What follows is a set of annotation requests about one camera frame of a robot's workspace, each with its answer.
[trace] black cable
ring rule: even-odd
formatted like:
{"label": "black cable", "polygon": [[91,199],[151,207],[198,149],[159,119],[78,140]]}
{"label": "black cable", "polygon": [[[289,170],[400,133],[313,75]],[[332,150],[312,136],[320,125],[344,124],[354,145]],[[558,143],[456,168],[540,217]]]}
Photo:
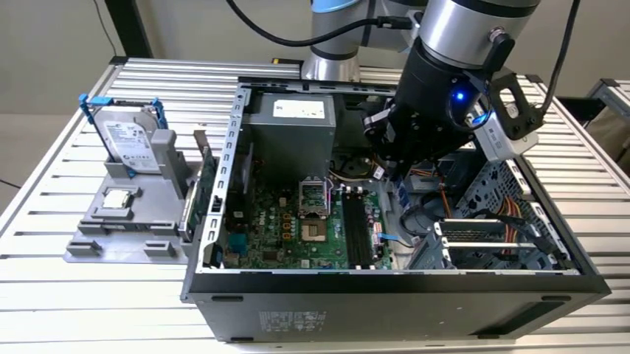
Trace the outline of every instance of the black cable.
{"label": "black cable", "polygon": [[578,8],[580,8],[580,0],[573,0],[572,9],[569,11],[568,25],[565,28],[565,37],[562,38],[561,52],[558,53],[558,59],[556,62],[556,66],[553,68],[553,73],[552,73],[550,88],[548,90],[548,95],[545,97],[545,101],[542,102],[542,107],[541,107],[544,114],[548,113],[548,110],[550,109],[553,95],[556,94],[556,88],[558,84],[558,78],[561,76],[562,65],[565,64],[565,58],[568,56],[568,51],[569,51],[569,43],[572,42],[573,26],[576,24]]}
{"label": "black cable", "polygon": [[110,41],[111,49],[114,50],[115,56],[118,57],[119,53],[117,52],[115,42],[111,41],[110,33],[107,32],[106,24],[103,23],[103,16],[101,15],[99,3],[97,3],[97,0],[93,0],[93,2],[95,3],[97,14],[99,15],[99,21],[101,21],[101,26],[103,28],[103,32],[106,32],[106,36],[107,36],[107,40]]}
{"label": "black cable", "polygon": [[15,183],[11,183],[9,181],[6,181],[5,179],[0,178],[0,183],[6,184],[7,186],[11,186],[14,188],[18,188],[18,189],[22,189],[22,186],[15,184]]}
{"label": "black cable", "polygon": [[393,240],[394,242],[398,242],[402,247],[408,247],[409,249],[414,249],[414,246],[406,245],[405,243],[401,242],[401,240]]}
{"label": "black cable", "polygon": [[266,37],[271,42],[282,45],[282,46],[313,46],[318,43],[326,42],[328,40],[333,39],[334,37],[342,35],[352,30],[364,27],[364,26],[380,26],[384,27],[386,24],[390,25],[389,28],[398,29],[398,30],[410,30],[412,29],[412,20],[409,18],[401,18],[396,16],[380,16],[378,18],[365,18],[346,26],[336,29],[330,33],[321,35],[320,37],[306,39],[304,41],[290,41],[285,38],[274,36],[270,32],[262,29],[254,22],[250,20],[247,15],[243,11],[238,8],[234,0],[226,0],[227,5],[235,12],[237,16],[241,20],[246,23],[246,25],[257,32],[259,35]]}

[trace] blue clip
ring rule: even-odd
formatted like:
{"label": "blue clip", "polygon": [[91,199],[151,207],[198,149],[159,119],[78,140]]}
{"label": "blue clip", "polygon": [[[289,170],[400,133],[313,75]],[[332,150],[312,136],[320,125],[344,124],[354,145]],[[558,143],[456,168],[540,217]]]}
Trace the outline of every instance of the blue clip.
{"label": "blue clip", "polygon": [[162,129],[169,129],[167,116],[165,115],[165,105],[162,104],[162,101],[158,97],[154,98],[154,101],[151,101],[151,105],[157,108],[159,127]]}
{"label": "blue clip", "polygon": [[385,240],[393,240],[393,241],[398,241],[398,239],[400,239],[398,236],[388,235],[384,232],[378,233],[378,237],[385,239]]}
{"label": "blue clip", "polygon": [[106,106],[106,105],[113,105],[115,102],[115,99],[111,97],[103,97],[103,96],[95,96],[90,100],[91,105],[98,105],[98,106]]}
{"label": "blue clip", "polygon": [[90,105],[89,105],[89,94],[79,95],[79,102],[81,102],[79,108],[83,111],[86,118],[89,118],[90,124],[95,125],[95,117],[93,116],[93,112],[90,111]]}

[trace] blue led light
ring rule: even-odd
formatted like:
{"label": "blue led light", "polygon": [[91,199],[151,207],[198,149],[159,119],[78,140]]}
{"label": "blue led light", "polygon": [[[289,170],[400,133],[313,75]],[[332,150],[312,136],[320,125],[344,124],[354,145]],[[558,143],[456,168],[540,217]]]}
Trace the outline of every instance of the blue led light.
{"label": "blue led light", "polygon": [[489,117],[489,114],[482,114],[480,117],[474,118],[473,119],[473,124],[477,125],[480,124],[481,122],[484,122]]}

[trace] metal table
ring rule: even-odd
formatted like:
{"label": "metal table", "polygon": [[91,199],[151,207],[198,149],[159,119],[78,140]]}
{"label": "metal table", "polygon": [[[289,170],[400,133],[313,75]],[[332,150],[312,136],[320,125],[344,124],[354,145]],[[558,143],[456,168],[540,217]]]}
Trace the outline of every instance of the metal table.
{"label": "metal table", "polygon": [[630,81],[601,79],[588,96],[601,99],[630,124]]}
{"label": "metal table", "polygon": [[[178,148],[199,159],[193,132],[210,132],[218,153],[239,75],[296,78],[298,67],[130,59],[109,66],[91,94],[161,97]],[[396,83],[398,76],[394,69],[362,71],[369,83]],[[530,102],[541,102],[546,87],[525,77],[521,85]],[[0,217],[0,353],[629,352],[630,181],[558,101],[528,158],[613,294],[517,341],[217,342],[194,305],[179,302],[183,265],[62,259],[106,174],[106,150],[86,123],[78,111]]]}

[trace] label sticker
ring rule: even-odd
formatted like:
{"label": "label sticker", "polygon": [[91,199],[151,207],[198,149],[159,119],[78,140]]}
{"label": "label sticker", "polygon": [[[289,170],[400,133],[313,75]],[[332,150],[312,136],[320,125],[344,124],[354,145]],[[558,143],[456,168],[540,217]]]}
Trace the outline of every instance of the label sticker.
{"label": "label sticker", "polygon": [[159,173],[157,156],[143,127],[130,122],[105,122],[122,163],[139,173]]}
{"label": "label sticker", "polygon": [[326,118],[322,101],[277,100],[274,117],[280,118]]}
{"label": "label sticker", "polygon": [[377,167],[377,170],[374,171],[374,178],[381,179],[381,177],[384,177],[384,173],[385,173],[385,168],[381,166]]}
{"label": "label sticker", "polygon": [[326,311],[261,311],[258,314],[265,332],[320,332],[326,321]]}

